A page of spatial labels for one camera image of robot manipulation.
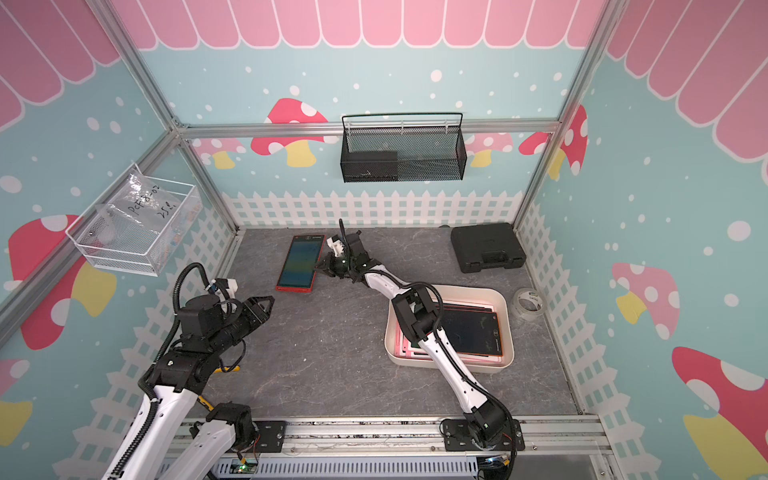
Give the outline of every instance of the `white plastic tray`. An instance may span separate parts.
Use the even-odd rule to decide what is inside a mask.
[[[512,345],[512,332],[509,329],[507,301],[504,296],[490,288],[474,288],[470,286],[435,285],[445,303],[483,303],[489,305],[498,317],[499,334],[502,338],[502,364],[491,366],[465,362],[470,372],[496,373],[508,367],[515,359],[515,348]],[[416,366],[426,369],[436,369],[437,365],[431,359],[401,359],[395,356],[395,335],[397,317],[392,303],[389,303],[389,315],[386,321],[384,347],[389,359],[397,365]]]

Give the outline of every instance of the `black mounting plate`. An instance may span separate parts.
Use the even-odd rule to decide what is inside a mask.
[[[445,419],[440,422],[440,432],[442,433],[447,452],[473,452],[481,450],[480,447],[472,442],[466,420]],[[503,432],[510,439],[515,439],[515,449],[517,451],[525,450],[525,440],[523,439],[523,432],[520,430],[520,422],[513,419],[511,431],[509,427],[505,426]],[[496,450],[510,450],[509,447],[509,440],[504,438],[502,443],[497,445]]]
[[[286,436],[286,422],[269,421],[254,422],[259,429],[256,443],[256,453],[280,453],[283,450],[283,442]]]

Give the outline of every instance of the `white wire basket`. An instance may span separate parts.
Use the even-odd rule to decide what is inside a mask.
[[[158,276],[202,211],[203,203],[195,185],[147,177],[180,201],[159,232],[110,214],[108,208],[99,208],[112,203],[128,188],[127,178],[133,169],[141,172],[136,164],[131,165],[107,190],[115,193],[106,201],[100,202],[100,197],[92,203],[67,228],[67,236],[96,268]]]

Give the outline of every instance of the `black carrying case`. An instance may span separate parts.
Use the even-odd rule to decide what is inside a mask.
[[[451,230],[451,243],[463,273],[486,268],[520,268],[525,252],[509,223],[481,223]]]

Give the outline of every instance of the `tape roll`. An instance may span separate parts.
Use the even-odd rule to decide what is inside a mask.
[[[521,288],[512,296],[512,314],[523,320],[537,319],[544,309],[544,300],[532,288]]]

